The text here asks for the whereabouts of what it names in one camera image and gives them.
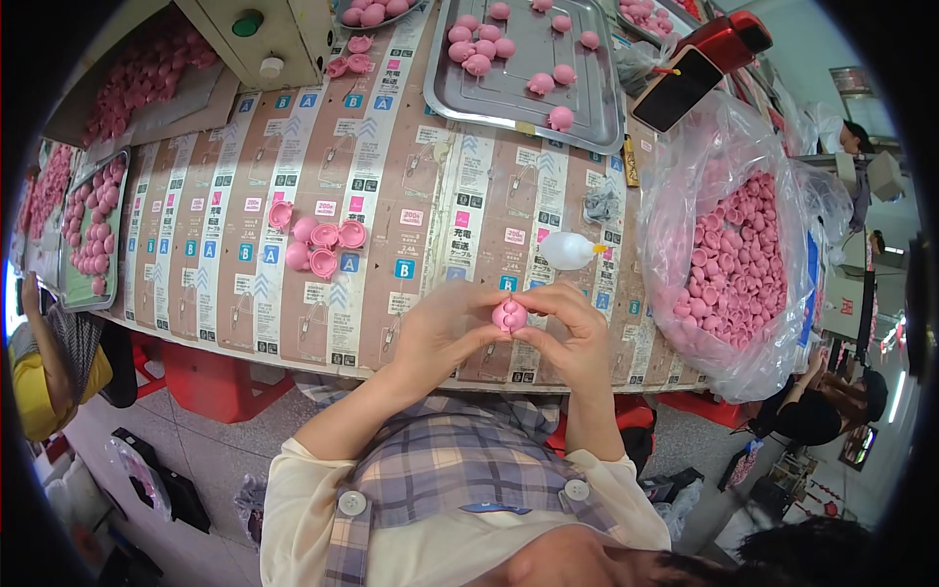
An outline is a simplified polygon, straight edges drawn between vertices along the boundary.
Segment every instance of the green button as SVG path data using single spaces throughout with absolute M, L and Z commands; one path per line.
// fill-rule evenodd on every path
M 264 22 L 264 15 L 257 10 L 245 10 L 232 24 L 232 32 L 238 37 L 250 37 Z

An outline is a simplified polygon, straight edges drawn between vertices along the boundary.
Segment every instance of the cream long-sleeve shirt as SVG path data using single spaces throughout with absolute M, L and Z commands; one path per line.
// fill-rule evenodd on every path
M 325 461 L 290 439 L 270 463 L 261 541 L 261 580 L 267 587 L 321 585 L 326 569 L 336 489 L 356 465 Z M 636 465 L 580 450 L 567 456 L 587 477 L 631 548 L 670 548 L 669 531 L 636 482 Z M 444 512 L 407 526 L 369 534 L 365 581 L 374 585 L 463 585 L 503 563 L 541 534 L 576 524 L 563 512 L 475 514 Z

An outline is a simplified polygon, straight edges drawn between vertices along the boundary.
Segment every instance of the yellow shirt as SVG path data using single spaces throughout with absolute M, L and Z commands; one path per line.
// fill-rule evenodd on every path
M 95 350 L 95 358 L 91 362 L 91 372 L 88 374 L 88 383 L 85 393 L 79 404 L 83 404 L 95 396 L 101 388 L 107 385 L 114 372 L 111 364 L 101 346 Z M 46 389 L 46 375 L 42 368 L 42 357 L 37 352 L 25 355 L 13 368 L 13 394 L 16 396 L 16 408 L 20 413 L 20 422 L 23 423 L 23 433 L 33 441 L 46 440 L 53 433 L 61 430 L 75 417 L 76 410 L 69 405 L 63 413 L 56 414 L 53 410 L 52 400 L 49 399 L 49 390 Z
M 636 465 L 615 463 L 579 450 L 566 457 L 587 477 L 591 491 L 619 524 L 614 537 L 631 548 L 668 549 L 669 530 L 636 482 Z M 336 489 L 354 460 L 329 461 L 290 439 L 270 463 L 261 541 L 265 587 L 322 585 L 326 571 Z M 564 512 L 472 514 L 441 512 L 395 528 L 369 533 L 365 584 L 458 587 L 506 561 L 541 534 L 577 524 Z

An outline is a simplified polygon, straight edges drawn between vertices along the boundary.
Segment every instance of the red phone holder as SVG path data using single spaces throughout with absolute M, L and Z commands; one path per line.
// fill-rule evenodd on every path
M 722 73 L 738 70 L 753 61 L 758 53 L 773 46 L 773 38 L 759 18 L 746 10 L 722 16 L 702 25 L 678 41 L 675 54 L 686 45 L 694 45 Z

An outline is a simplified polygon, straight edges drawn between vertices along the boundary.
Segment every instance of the black cap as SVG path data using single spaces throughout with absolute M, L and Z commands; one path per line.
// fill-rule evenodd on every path
M 884 376 L 873 369 L 865 368 L 864 387 L 868 396 L 868 422 L 877 422 L 884 415 L 886 397 L 889 394 Z

